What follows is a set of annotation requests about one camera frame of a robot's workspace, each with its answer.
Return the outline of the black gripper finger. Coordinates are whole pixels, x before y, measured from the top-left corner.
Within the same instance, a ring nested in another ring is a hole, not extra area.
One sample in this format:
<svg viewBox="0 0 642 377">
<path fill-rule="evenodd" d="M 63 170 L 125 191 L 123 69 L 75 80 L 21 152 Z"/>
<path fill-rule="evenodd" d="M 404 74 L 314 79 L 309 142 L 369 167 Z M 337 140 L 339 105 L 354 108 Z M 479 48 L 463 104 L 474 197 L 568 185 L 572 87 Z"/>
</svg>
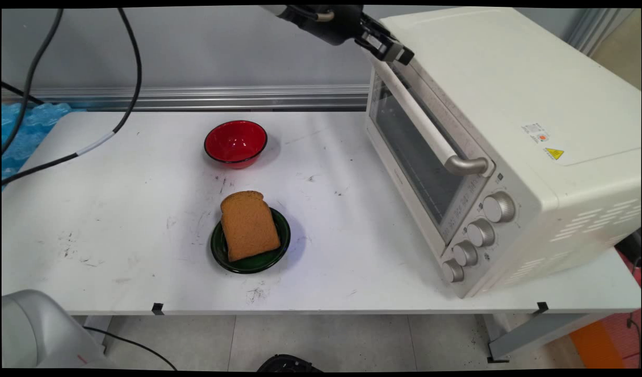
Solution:
<svg viewBox="0 0 642 377">
<path fill-rule="evenodd" d="M 390 45 L 395 41 L 397 38 L 383 24 L 369 15 L 364 15 L 365 45 Z"/>
<path fill-rule="evenodd" d="M 382 62 L 399 62 L 407 66 L 414 52 L 390 37 L 361 37 L 361 47 Z"/>
</svg>

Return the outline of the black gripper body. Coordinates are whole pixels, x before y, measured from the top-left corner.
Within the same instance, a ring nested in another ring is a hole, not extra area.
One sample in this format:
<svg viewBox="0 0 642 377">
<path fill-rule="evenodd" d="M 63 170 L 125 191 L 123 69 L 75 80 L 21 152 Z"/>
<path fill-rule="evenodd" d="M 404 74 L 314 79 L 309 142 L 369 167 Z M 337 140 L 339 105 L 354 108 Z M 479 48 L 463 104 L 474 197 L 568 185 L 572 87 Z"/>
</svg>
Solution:
<svg viewBox="0 0 642 377">
<path fill-rule="evenodd" d="M 363 9 L 362 6 L 287 6 L 278 16 L 330 45 L 342 45 L 362 36 Z"/>
</svg>

